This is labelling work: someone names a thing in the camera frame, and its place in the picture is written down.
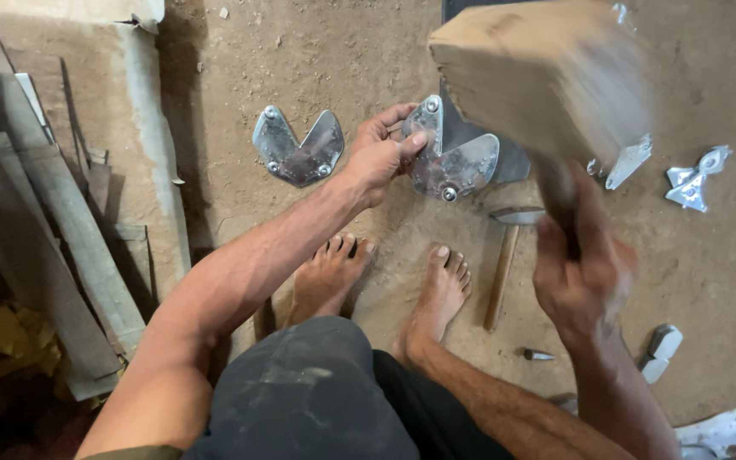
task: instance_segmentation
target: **bare foot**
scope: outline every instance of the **bare foot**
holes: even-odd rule
[[[394,342],[394,358],[410,367],[409,353],[419,341],[441,341],[447,323],[459,312],[472,289],[465,256],[451,252],[447,246],[435,246],[428,256],[419,302]]]
[[[345,297],[371,262],[376,245],[363,240],[349,257],[357,239],[336,235],[294,272],[294,297],[284,327],[315,316],[336,316]]]

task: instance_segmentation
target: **hammer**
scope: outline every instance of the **hammer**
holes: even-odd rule
[[[484,317],[484,328],[488,332],[496,330],[501,312],[502,300],[505,297],[505,285],[513,262],[513,254],[518,239],[518,229],[522,225],[535,225],[538,218],[544,215],[544,210],[537,206],[514,206],[497,210],[490,214],[491,219],[506,224],[505,237],[501,241],[499,263],[496,266],[496,277],[493,278],[493,288],[490,293],[490,303]]]

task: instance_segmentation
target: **dusty floor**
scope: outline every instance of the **dusty floor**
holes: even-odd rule
[[[227,20],[219,17],[222,6],[230,11]],[[660,323],[684,333],[653,386],[673,423],[682,424],[736,407],[736,2],[636,0],[628,6],[652,49],[658,106],[654,157],[606,200],[643,260],[621,325],[636,356]],[[196,256],[315,188],[295,189],[259,164],[250,140],[260,110],[276,104],[302,137],[331,109],[349,141],[357,125],[383,107],[421,101],[437,90],[425,43],[439,26],[440,8],[438,0],[167,2],[158,40],[164,110],[187,181],[182,191]],[[664,171],[695,164],[715,144],[730,144],[735,152],[726,170],[708,180],[710,211],[665,201]],[[492,335],[481,327],[503,234],[485,209],[508,200],[513,188],[447,204],[397,180],[385,204],[346,228],[379,243],[353,319],[375,347],[389,348],[419,293],[425,250],[444,242],[465,253],[474,273],[474,294],[447,332],[448,348],[539,394],[574,391],[569,359],[532,293],[531,229],[517,245],[506,317]],[[288,296],[290,282],[278,293],[278,308]],[[236,352],[251,340],[250,329],[237,333]],[[559,359],[527,362],[515,354],[521,346]]]

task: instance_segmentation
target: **person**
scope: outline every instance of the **person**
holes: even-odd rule
[[[379,205],[428,137],[390,132],[415,108],[363,122],[345,168],[286,212],[192,268],[149,321],[77,458],[680,458],[674,432],[616,326],[635,252],[576,169],[578,260],[537,225],[533,276],[566,346],[579,417],[475,369],[441,345],[473,289],[463,255],[429,250],[419,301],[393,356],[339,315],[376,245],[338,231]],[[295,273],[285,328],[207,379],[212,350]]]

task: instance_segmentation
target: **dark shorts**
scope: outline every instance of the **dark shorts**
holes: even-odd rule
[[[513,458],[440,385],[339,317],[278,331],[218,381],[184,458]]]

